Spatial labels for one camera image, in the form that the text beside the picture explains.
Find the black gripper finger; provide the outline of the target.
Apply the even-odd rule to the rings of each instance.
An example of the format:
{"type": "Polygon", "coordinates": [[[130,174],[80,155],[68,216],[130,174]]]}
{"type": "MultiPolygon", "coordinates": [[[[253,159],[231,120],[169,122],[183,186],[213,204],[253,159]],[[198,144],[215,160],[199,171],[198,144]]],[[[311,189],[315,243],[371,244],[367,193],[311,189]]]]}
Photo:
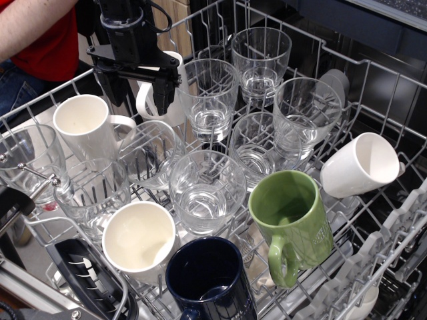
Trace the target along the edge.
{"type": "Polygon", "coordinates": [[[127,96],[127,81],[118,71],[100,71],[99,82],[108,99],[115,105],[124,103],[127,96]]]}
{"type": "Polygon", "coordinates": [[[158,115],[165,115],[169,105],[174,101],[176,82],[174,80],[156,79],[153,83],[153,99],[158,115]]]}

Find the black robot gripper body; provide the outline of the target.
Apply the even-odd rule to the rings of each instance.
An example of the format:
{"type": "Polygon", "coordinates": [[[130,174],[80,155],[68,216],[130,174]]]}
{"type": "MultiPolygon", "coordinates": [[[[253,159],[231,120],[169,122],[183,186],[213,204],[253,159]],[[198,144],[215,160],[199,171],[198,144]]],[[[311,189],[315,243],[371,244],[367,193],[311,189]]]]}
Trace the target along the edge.
{"type": "Polygon", "coordinates": [[[178,62],[157,46],[157,35],[168,32],[171,17],[153,1],[97,1],[99,21],[108,44],[88,50],[95,69],[118,71],[120,76],[154,83],[174,80],[179,85],[178,62]]]}

